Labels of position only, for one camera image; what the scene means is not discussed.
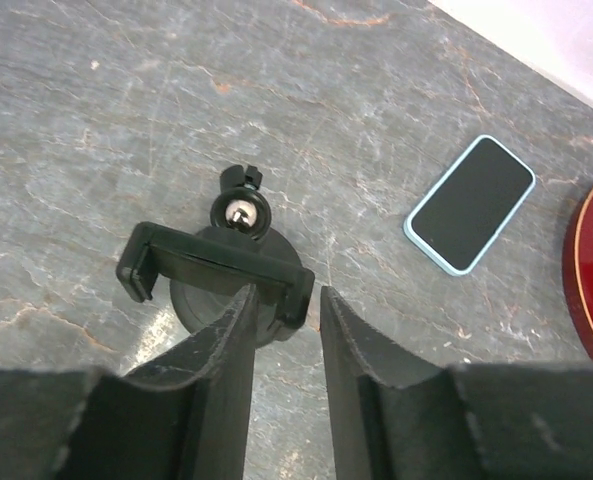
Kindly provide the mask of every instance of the marble surface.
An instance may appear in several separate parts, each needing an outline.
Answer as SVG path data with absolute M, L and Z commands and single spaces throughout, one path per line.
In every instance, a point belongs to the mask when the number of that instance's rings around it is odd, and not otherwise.
M 538 185 L 472 274 L 402 234 L 480 133 Z M 561 290 L 593 184 L 593 110 L 420 0 L 0 0 L 0 366 L 117 372 L 186 333 L 167 284 L 131 302 L 135 223 L 207 224 L 257 165 L 321 285 L 423 358 L 585 360 Z M 331 479 L 319 302 L 258 352 L 248 479 Z

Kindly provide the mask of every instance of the mounting screw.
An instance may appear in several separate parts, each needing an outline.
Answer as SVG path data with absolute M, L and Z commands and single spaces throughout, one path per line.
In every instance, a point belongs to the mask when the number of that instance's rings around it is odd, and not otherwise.
M 225 219 L 232 226 L 253 227 L 258 218 L 256 206 L 246 200 L 234 200 L 225 209 Z

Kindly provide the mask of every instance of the black plastic bracket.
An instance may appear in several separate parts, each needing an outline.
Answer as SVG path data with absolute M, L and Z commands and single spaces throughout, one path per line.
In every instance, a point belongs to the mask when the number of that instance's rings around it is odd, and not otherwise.
M 118 279 L 137 302 L 152 299 L 159 274 L 232 296 L 242 286 L 253 283 L 261 303 L 276 305 L 272 325 L 276 339 L 291 336 L 305 322 L 314 286 L 313 272 L 243 248 L 253 242 L 240 232 L 212 229 L 213 238 L 227 238 L 215 241 L 151 222 L 139 223 L 118 262 Z
M 258 300 L 126 378 L 0 370 L 0 479 L 242 480 Z M 593 363 L 443 369 L 320 313 L 339 480 L 593 480 Z
M 257 167 L 250 165 L 245 170 L 242 165 L 233 165 L 220 174 L 220 191 L 226 192 L 237 187 L 258 190 L 262 181 L 263 174 Z

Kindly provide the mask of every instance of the black phone mount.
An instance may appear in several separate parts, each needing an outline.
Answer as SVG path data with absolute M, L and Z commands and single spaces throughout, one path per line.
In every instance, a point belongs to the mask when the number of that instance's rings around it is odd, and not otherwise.
M 314 274 L 289 241 L 271 228 L 256 167 L 234 165 L 220 175 L 211 226 L 194 235 L 143 222 L 136 225 L 116 275 L 137 302 L 152 299 L 161 274 L 181 323 L 195 333 L 220 318 L 246 284 L 258 288 L 257 346 L 287 340 L 305 322 Z

